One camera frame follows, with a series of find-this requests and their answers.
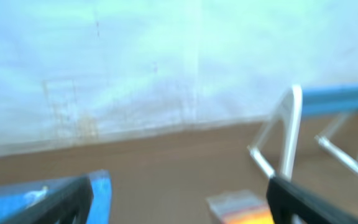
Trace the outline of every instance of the black object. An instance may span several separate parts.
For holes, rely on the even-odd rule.
[[[93,199],[88,177],[79,177],[0,224],[85,224]]]
[[[358,218],[281,177],[269,180],[267,201],[276,224],[291,224],[293,215],[308,224],[358,224]]]

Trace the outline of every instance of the white wall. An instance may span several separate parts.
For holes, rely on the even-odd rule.
[[[0,154],[252,120],[292,83],[349,82],[358,1],[0,0]]]

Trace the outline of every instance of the wall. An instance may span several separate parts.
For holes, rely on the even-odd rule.
[[[0,155],[260,119],[292,83],[349,82],[351,0],[0,0]]]

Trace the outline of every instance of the light blue wall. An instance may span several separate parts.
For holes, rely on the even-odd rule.
[[[0,0],[0,144],[265,116],[358,82],[358,1]]]

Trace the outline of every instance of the floor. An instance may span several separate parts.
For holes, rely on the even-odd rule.
[[[302,123],[293,181],[358,216],[358,176],[319,149],[314,135],[329,118]],[[0,158],[0,185],[110,171],[114,187],[111,222],[118,224],[210,223],[205,198],[250,189],[261,197],[267,179],[246,146],[260,124],[187,131],[53,152]],[[278,164],[282,127],[264,154]],[[350,154],[358,150],[358,117],[335,138]]]

